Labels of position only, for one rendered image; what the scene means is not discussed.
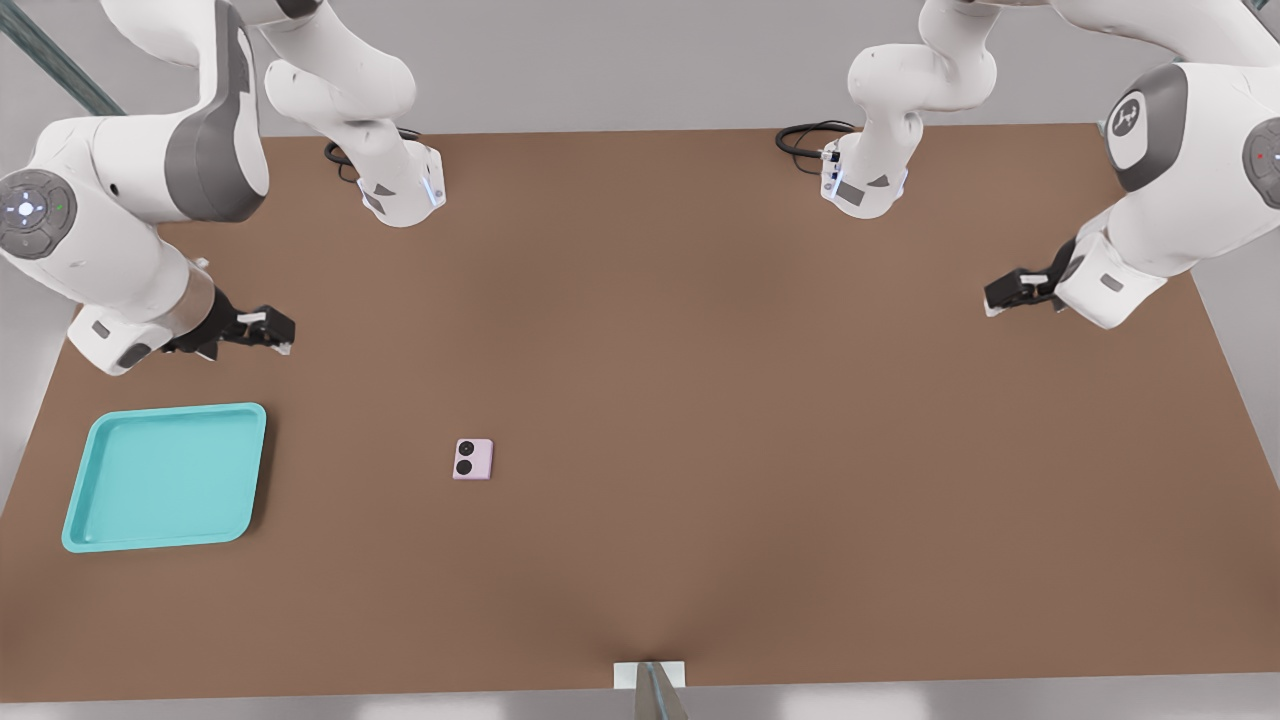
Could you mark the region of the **pale blue-green tray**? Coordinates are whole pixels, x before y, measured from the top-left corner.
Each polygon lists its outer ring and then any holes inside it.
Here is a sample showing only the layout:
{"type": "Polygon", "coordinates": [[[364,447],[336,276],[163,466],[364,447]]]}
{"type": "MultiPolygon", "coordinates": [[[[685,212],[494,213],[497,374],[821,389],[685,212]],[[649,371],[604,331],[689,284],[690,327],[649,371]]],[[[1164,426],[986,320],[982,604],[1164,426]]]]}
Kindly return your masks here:
{"type": "Polygon", "coordinates": [[[72,553],[236,541],[250,528],[266,410],[252,402],[114,411],[90,428],[61,544],[72,553]]]}

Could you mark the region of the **silver frame post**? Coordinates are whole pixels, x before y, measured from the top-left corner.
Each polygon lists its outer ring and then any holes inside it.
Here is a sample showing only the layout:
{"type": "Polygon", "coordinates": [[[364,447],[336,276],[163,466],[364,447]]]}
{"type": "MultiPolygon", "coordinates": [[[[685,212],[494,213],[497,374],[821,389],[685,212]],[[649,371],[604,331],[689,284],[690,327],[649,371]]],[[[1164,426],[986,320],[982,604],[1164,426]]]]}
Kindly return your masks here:
{"type": "Polygon", "coordinates": [[[0,32],[90,115],[125,115],[125,111],[17,5],[15,0],[0,0],[0,32]]]}
{"type": "Polygon", "coordinates": [[[685,661],[616,662],[613,683],[634,692],[634,720],[689,720],[678,694],[687,685],[685,661]]]}

